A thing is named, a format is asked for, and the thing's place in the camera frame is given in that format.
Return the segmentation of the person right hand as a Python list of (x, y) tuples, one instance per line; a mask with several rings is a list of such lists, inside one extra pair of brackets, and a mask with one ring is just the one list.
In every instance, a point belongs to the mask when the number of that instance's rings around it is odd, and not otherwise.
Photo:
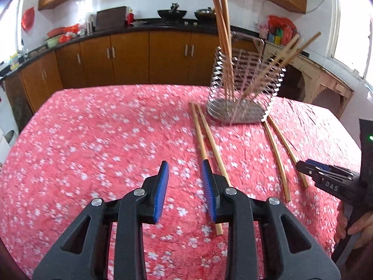
[(344, 205), (342, 202), (338, 205), (336, 232), (334, 235), (335, 243), (345, 239), (346, 235), (354, 235), (360, 233), (360, 238), (357, 240), (354, 249), (358, 249), (368, 244), (373, 236), (373, 217), (372, 211), (366, 212), (353, 225), (348, 226), (348, 220), (344, 215)]

